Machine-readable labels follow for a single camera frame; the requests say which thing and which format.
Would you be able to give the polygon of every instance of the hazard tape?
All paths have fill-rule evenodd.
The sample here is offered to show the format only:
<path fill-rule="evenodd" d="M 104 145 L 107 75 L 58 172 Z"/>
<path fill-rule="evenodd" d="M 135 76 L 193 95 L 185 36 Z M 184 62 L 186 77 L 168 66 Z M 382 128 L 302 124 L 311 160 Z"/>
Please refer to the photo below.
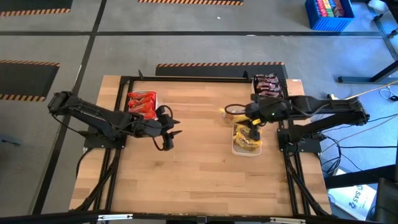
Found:
<path fill-rule="evenodd" d="M 0 94 L 0 100 L 19 100 L 19 101 L 36 101 L 43 102 L 44 96 L 25 96 L 25 95 L 3 95 Z"/>
<path fill-rule="evenodd" d="M 51 65 L 59 67 L 60 64 L 57 62 L 33 62 L 33 61 L 20 61 L 20 60 L 0 60 L 0 63 L 17 63 L 24 65 Z"/>
<path fill-rule="evenodd" d="M 70 9 L 38 9 L 38 10 L 23 10 L 23 11 L 3 11 L 0 13 L 0 17 L 31 16 L 31 15 L 58 14 L 58 13 L 68 13 L 68 12 L 70 12 Z"/>
<path fill-rule="evenodd" d="M 147 3 L 169 3 L 169 4 L 211 4 L 224 6 L 243 6 L 243 1 L 224 1 L 224 0 L 138 0 Z"/>
<path fill-rule="evenodd" d="M 205 66 L 255 66 L 255 65 L 284 65 L 283 62 L 225 62 L 225 63 L 163 63 L 157 67 L 205 67 Z"/>

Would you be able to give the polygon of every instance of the concrete floor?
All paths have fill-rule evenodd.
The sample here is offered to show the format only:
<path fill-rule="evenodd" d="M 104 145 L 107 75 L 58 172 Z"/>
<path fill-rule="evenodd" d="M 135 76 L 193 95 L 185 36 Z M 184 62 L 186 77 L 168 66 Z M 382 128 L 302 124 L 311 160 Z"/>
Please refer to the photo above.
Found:
<path fill-rule="evenodd" d="M 74 0 L 69 14 L 0 19 L 0 30 L 91 30 L 100 0 Z M 238 6 L 144 4 L 130 0 L 108 1 L 99 30 L 224 30 L 309 32 L 304 0 L 246 0 Z M 356 19 L 345 31 L 375 32 L 365 4 L 353 4 Z M 60 62 L 49 96 L 70 90 L 78 73 L 87 37 L 0 37 L 0 57 L 9 60 Z M 340 75 L 370 77 L 393 59 L 380 37 L 236 37 L 150 36 L 97 37 L 79 96 L 95 102 L 103 75 L 155 73 L 158 63 L 281 61 L 289 78 L 303 80 L 307 95 L 339 98 L 360 93 L 374 85 L 337 84 Z M 392 86 L 398 93 L 398 87 Z M 32 208 L 59 125 L 47 113 L 50 97 L 43 103 L 0 101 L 2 132 L 23 141 L 21 147 L 0 144 L 0 216 L 25 215 Z M 371 119 L 397 113 L 397 103 L 372 92 L 361 96 Z M 343 141 L 344 146 L 387 146 L 397 142 L 398 119 Z M 341 139 L 375 125 L 329 132 Z M 72 120 L 70 126 L 86 129 Z M 330 141 L 322 142 L 323 148 Z M 75 184 L 75 167 L 83 138 L 68 132 L 46 199 L 44 212 L 64 212 Z M 393 149 L 345 149 L 362 169 L 394 162 Z M 336 149 L 323 154 L 335 157 Z M 356 170 L 346 159 L 342 167 Z"/>

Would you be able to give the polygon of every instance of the yellow snack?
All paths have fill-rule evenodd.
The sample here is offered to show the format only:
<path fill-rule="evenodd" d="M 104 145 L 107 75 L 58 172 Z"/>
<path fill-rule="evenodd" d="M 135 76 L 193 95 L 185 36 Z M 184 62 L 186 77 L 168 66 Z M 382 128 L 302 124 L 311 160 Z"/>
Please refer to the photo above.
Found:
<path fill-rule="evenodd" d="M 226 124 L 234 124 L 234 123 L 245 121 L 245 120 L 249 119 L 244 114 L 239 114 L 239 115 L 229 114 L 229 113 L 225 112 L 224 109 L 221 109 L 221 108 L 220 108 L 220 113 L 221 113 L 221 117 L 223 118 L 223 120 Z"/>
<path fill-rule="evenodd" d="M 249 138 L 250 129 L 244 125 L 237 125 L 234 135 L 234 143 L 248 151 L 254 151 L 261 147 L 262 141 Z"/>

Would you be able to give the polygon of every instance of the wooden table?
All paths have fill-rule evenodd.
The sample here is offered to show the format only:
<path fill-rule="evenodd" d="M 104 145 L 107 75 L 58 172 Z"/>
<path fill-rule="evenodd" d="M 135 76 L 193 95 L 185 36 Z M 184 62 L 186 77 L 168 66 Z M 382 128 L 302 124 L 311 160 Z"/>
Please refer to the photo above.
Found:
<path fill-rule="evenodd" d="M 104 76 L 97 105 L 113 110 L 120 78 Z M 287 86 L 289 95 L 303 95 L 300 80 L 287 80 Z M 168 152 L 158 151 L 151 138 L 127 138 L 113 212 L 292 215 L 284 160 L 277 143 L 278 124 L 263 127 L 260 156 L 231 153 L 231 126 L 222 122 L 218 108 L 249 103 L 250 84 L 139 81 L 134 82 L 133 90 L 155 90 L 160 103 L 170 106 L 174 118 L 181 121 L 174 130 L 183 132 L 175 137 L 174 148 Z M 306 186 L 330 212 L 318 158 L 300 155 Z M 70 208 L 79 206 L 93 190 L 103 156 L 104 149 L 94 149 L 81 162 Z M 296 194 L 302 211 L 298 188 Z"/>

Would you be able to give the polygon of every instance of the blue storage bin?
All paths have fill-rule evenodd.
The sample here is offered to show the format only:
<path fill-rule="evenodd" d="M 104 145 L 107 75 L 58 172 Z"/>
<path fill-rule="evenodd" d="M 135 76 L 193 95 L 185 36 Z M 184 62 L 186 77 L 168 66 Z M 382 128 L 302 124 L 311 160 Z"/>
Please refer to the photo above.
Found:
<path fill-rule="evenodd" d="M 350 0 L 340 0 L 343 6 L 344 17 L 322 17 L 318 14 L 316 0 L 307 0 L 305 9 L 307 10 L 308 20 L 311 29 L 341 32 L 354 19 L 353 8 Z"/>

